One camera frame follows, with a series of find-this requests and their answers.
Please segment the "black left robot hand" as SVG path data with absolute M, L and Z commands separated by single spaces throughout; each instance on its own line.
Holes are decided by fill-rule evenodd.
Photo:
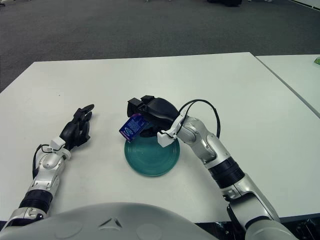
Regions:
M 90 120 L 94 104 L 78 108 L 73 115 L 73 119 L 66 124 L 59 137 L 65 141 L 64 148 L 71 151 L 74 147 L 79 147 L 86 143 L 91 137 Z

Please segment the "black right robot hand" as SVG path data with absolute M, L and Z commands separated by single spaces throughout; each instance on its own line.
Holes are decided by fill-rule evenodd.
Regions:
M 141 99 L 132 98 L 127 102 L 127 116 L 141 114 L 148 126 L 139 134 L 142 138 L 155 137 L 161 130 L 167 131 L 179 116 L 179 111 L 169 101 L 145 95 Z

